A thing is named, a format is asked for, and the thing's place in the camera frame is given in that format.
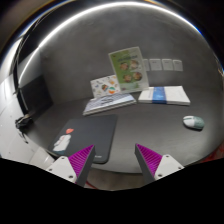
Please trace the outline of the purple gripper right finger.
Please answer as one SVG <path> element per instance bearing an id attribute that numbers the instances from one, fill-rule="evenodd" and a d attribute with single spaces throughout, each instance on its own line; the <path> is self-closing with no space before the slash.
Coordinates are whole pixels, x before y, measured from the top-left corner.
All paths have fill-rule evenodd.
<path id="1" fill-rule="evenodd" d="M 145 184 L 153 183 L 156 180 L 183 169 L 183 166 L 171 155 L 160 155 L 140 144 L 135 145 L 135 155 L 140 165 Z"/>

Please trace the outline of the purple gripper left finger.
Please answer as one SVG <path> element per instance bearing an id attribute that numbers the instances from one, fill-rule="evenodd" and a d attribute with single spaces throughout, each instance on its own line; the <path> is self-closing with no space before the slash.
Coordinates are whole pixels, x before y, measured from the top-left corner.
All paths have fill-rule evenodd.
<path id="1" fill-rule="evenodd" d="M 47 168 L 47 171 L 83 187 L 95 154 L 95 146 L 90 145 L 69 157 L 59 157 Z"/>

